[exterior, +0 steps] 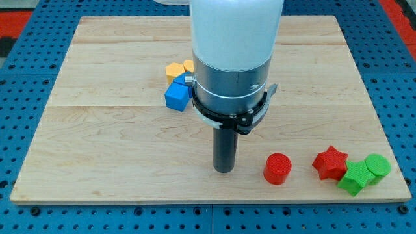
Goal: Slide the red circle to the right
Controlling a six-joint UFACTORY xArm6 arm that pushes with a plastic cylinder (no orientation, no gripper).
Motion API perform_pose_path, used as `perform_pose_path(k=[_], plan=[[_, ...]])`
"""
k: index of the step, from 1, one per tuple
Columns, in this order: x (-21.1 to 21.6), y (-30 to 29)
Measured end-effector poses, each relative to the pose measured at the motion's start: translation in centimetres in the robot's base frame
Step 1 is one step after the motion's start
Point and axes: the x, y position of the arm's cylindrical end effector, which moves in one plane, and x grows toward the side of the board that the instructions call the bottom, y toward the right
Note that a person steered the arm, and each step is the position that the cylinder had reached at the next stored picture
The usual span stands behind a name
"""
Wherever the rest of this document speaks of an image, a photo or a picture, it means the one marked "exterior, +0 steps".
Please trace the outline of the black clamp ring mount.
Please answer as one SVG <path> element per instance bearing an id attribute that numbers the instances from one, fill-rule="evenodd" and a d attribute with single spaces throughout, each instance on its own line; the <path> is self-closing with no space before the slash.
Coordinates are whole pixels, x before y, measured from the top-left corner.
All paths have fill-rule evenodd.
<path id="1" fill-rule="evenodd" d="M 197 116 L 207 125 L 214 129 L 231 129 L 241 135 L 249 134 L 265 117 L 272 96 L 278 89 L 277 84 L 269 86 L 267 91 L 263 92 L 260 102 L 253 108 L 242 114 L 219 114 L 204 107 L 196 96 L 195 88 L 192 87 L 192 104 Z"/>

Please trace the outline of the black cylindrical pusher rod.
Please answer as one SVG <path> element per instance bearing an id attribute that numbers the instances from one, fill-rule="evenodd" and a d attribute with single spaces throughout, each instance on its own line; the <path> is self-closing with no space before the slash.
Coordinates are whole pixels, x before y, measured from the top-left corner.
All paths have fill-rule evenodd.
<path id="1" fill-rule="evenodd" d="M 232 129 L 213 129 L 213 166 L 217 172 L 228 173 L 235 166 L 238 133 Z"/>

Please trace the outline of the blue block behind arm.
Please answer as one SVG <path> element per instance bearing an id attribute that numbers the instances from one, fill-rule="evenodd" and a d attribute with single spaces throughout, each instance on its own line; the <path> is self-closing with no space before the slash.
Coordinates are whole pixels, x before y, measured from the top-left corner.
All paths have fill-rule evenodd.
<path id="1" fill-rule="evenodd" d="M 182 73 L 173 80 L 174 83 L 183 85 L 188 89 L 189 98 L 192 98 L 192 89 L 194 86 L 193 74 L 189 71 Z"/>

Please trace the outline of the yellow block behind arm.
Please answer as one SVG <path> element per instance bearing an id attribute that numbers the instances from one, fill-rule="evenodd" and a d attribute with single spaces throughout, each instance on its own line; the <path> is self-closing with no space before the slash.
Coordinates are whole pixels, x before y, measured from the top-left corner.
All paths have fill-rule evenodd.
<path id="1" fill-rule="evenodd" d="M 184 60 L 183 67 L 186 72 L 194 73 L 194 62 L 193 60 Z"/>

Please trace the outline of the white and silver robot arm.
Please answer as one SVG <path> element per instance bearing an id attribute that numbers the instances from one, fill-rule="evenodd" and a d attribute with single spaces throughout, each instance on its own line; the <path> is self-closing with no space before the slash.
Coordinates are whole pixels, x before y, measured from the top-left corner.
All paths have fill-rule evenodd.
<path id="1" fill-rule="evenodd" d="M 213 167 L 235 165 L 239 135 L 267 113 L 276 84 L 268 71 L 283 0 L 192 0 L 194 72 L 186 77 L 197 115 L 213 128 Z"/>

